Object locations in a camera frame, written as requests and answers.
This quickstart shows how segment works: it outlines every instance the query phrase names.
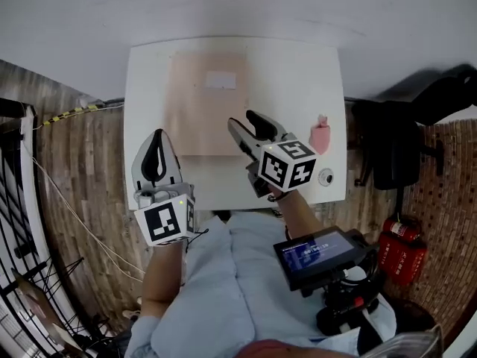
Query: brick wall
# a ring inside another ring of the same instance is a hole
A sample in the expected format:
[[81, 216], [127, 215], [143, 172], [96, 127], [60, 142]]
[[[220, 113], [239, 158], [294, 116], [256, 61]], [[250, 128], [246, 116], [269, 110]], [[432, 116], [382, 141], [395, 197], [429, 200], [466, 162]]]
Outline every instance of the brick wall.
[[420, 181], [405, 191], [403, 213], [422, 222], [428, 255], [415, 283], [401, 288], [388, 283], [390, 295], [426, 308], [443, 327], [454, 328], [477, 290], [477, 120], [422, 128], [426, 144], [444, 144], [444, 173], [423, 156]]

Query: white cable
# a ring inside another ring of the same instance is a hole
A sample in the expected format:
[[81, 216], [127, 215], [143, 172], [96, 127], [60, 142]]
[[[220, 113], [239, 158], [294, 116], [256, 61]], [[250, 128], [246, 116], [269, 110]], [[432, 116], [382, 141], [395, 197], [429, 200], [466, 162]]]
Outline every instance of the white cable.
[[[99, 110], [117, 109], [118, 107], [123, 107], [123, 106], [124, 106], [124, 104], [119, 104], [119, 105], [117, 105], [117, 106], [102, 107], [102, 108], [100, 108], [100, 109], [91, 110], [91, 111], [82, 111], [82, 112], [80, 112], [80, 113], [74, 113], [74, 114], [72, 114], [72, 115], [70, 115], [70, 116], [65, 116], [64, 119], [66, 119], [66, 118], [71, 118], [71, 117], [73, 117], [73, 116], [79, 116], [80, 114], [94, 113], [95, 111], [99, 111]], [[45, 125], [42, 123], [40, 126], [38, 126], [37, 128], [33, 128], [32, 130], [38, 130], [39, 128], [42, 128], [43, 126], [45, 126]]]
[[46, 170], [37, 162], [37, 160], [30, 154], [30, 151], [27, 149], [26, 145], [23, 144], [24, 147], [25, 147], [25, 150], [27, 151], [27, 154], [28, 156], [31, 158], [31, 160], [33, 160], [33, 162], [40, 168], [40, 170], [42, 171], [42, 173], [47, 177], [48, 181], [50, 182], [50, 184], [56, 189], [58, 195], [61, 197], [61, 199], [63, 200], [63, 202], [65, 203], [66, 207], [69, 209], [69, 211], [73, 214], [73, 216], [80, 222], [80, 224], [83, 226], [83, 228], [86, 230], [86, 232], [88, 232], [88, 234], [101, 246], [101, 248], [103, 249], [104, 253], [110, 258], [110, 260], [113, 262], [113, 264], [115, 265], [115, 267], [117, 269], [119, 269], [119, 271], [121, 271], [122, 273], [124, 273], [126, 276], [128, 276], [129, 278], [132, 278], [133, 280], [136, 280], [136, 281], [139, 281], [140, 283], [142, 282], [142, 280], [138, 279], [138, 278], [135, 278], [133, 276], [131, 276], [130, 274], [126, 273], [125, 271], [123, 271], [119, 266], [118, 264], [116, 263], [116, 261], [114, 261], [114, 259], [111, 257], [110, 254], [107, 253], [106, 249], [108, 251], [110, 251], [111, 253], [115, 254], [117, 257], [119, 257], [119, 259], [121, 259], [122, 261], [124, 261], [125, 263], [127, 263], [129, 266], [132, 266], [134, 267], [135, 269], [137, 269], [138, 271], [140, 271], [141, 273], [145, 274], [145, 272], [138, 268], [137, 266], [135, 266], [134, 264], [131, 264], [129, 263], [128, 261], [126, 261], [123, 257], [121, 257], [119, 254], [117, 254], [115, 251], [113, 251], [110, 247], [108, 247], [106, 244], [104, 244], [100, 239], [98, 239], [98, 237], [96, 237], [96, 235], [86, 226], [86, 224], [84, 224], [83, 220], [81, 220], [81, 218], [77, 215], [77, 213], [75, 212], [75, 210], [73, 210], [72, 206], [69, 204], [69, 202], [66, 200], [66, 198], [63, 196], [63, 194], [61, 193], [60, 189], [58, 188], [57, 184], [53, 181], [53, 179], [50, 177], [50, 175], [48, 175], [48, 173], [46, 172]]

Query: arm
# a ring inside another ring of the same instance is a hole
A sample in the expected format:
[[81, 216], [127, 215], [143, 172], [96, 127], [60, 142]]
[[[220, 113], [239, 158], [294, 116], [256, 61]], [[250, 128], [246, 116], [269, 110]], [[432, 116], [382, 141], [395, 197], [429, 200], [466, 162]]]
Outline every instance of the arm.
[[[271, 185], [269, 187], [275, 197], [281, 194], [275, 187]], [[290, 192], [277, 203], [292, 239], [323, 229], [323, 225], [316, 219], [312, 209], [297, 190]]]
[[141, 315], [162, 317], [180, 288], [183, 243], [155, 248], [142, 282]]

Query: white wall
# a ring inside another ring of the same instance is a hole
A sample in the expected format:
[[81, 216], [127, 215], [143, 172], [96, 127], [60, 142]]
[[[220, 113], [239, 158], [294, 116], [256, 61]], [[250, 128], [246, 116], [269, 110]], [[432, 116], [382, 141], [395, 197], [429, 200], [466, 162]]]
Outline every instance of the white wall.
[[15, 340], [10, 337], [7, 331], [0, 325], [0, 345], [10, 355], [10, 358], [23, 358], [26, 353], [19, 347]]
[[477, 64], [477, 0], [0, 0], [0, 59], [97, 98], [124, 96], [133, 45], [209, 35], [339, 49], [345, 95]]
[[477, 341], [477, 313], [473, 315], [466, 327], [455, 341], [447, 348], [444, 358], [462, 357]]

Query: round knob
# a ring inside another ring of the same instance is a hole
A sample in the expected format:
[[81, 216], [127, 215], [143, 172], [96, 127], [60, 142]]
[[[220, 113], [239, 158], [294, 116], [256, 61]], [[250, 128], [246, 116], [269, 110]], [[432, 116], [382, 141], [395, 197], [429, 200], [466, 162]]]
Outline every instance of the round knob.
[[333, 182], [334, 174], [331, 169], [322, 169], [318, 174], [318, 182], [322, 186], [329, 186]]

